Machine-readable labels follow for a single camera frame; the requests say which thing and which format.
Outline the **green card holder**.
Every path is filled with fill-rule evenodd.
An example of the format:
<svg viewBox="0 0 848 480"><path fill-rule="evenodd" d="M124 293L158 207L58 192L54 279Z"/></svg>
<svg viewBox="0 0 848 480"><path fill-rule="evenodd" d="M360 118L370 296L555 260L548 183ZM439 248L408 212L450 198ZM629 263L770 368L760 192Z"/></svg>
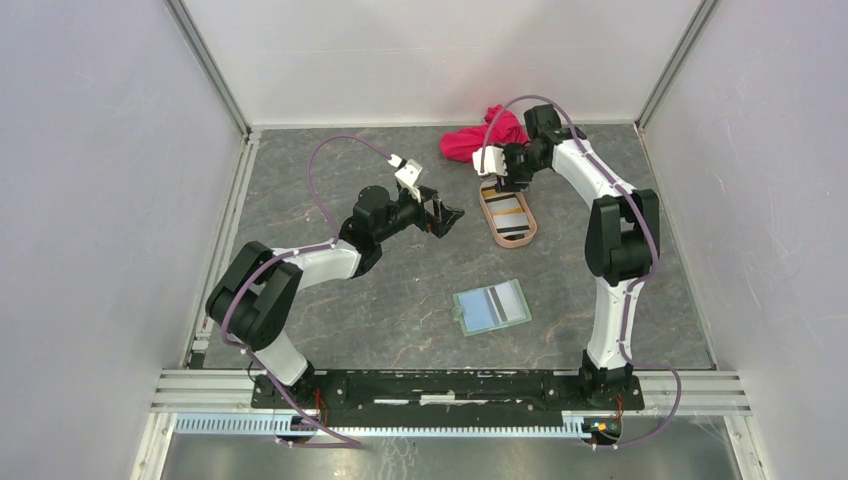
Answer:
<svg viewBox="0 0 848 480"><path fill-rule="evenodd" d="M520 325L532 313L517 279L453 295L452 317L466 337Z"/></svg>

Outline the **white striped credit card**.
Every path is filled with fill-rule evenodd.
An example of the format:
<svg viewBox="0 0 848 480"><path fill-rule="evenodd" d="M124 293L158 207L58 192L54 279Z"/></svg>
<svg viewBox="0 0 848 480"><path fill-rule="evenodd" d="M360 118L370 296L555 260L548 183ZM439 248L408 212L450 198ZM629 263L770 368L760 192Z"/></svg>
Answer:
<svg viewBox="0 0 848 480"><path fill-rule="evenodd" d="M522 288L517 280L510 280L483 289L484 298L491 310L495 327L502 328L532 319Z"/></svg>

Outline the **yellow credit card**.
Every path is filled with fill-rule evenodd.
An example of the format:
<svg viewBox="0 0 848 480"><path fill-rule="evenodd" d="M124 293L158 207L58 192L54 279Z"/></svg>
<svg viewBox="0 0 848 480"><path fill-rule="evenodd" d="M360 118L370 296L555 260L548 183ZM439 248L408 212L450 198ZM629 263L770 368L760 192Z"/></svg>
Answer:
<svg viewBox="0 0 848 480"><path fill-rule="evenodd" d="M498 201L506 198L514 198L513 192L499 192L494 188L486 188L480 191L482 198L486 202Z"/></svg>

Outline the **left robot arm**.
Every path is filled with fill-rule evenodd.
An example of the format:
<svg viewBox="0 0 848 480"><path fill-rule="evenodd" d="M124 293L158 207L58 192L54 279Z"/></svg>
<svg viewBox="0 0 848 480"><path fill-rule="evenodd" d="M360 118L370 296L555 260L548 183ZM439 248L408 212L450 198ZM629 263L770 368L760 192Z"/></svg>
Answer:
<svg viewBox="0 0 848 480"><path fill-rule="evenodd" d="M368 186L337 238L291 249L246 243L208 296L205 314L219 326L224 343L276 380L281 400L302 407L314 394L314 381L305 374L311 365L284 331L296 294L368 273L382 257L383 241L408 227L442 238L463 215L429 187L417 194L399 188L393 197L381 186Z"/></svg>

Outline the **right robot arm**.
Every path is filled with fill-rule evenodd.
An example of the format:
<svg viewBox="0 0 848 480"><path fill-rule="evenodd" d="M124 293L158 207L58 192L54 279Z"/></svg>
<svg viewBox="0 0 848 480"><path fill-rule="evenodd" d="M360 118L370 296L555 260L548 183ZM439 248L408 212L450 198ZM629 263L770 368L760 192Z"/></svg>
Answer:
<svg viewBox="0 0 848 480"><path fill-rule="evenodd" d="M660 257L659 198L616 174L557 106L535 106L524 120L527 140L483 147L478 170L494 177L499 192L519 192L536 173L551 170L588 206L584 258L596 280L596 304L577 392L585 405L602 408L634 386L632 327L638 296Z"/></svg>

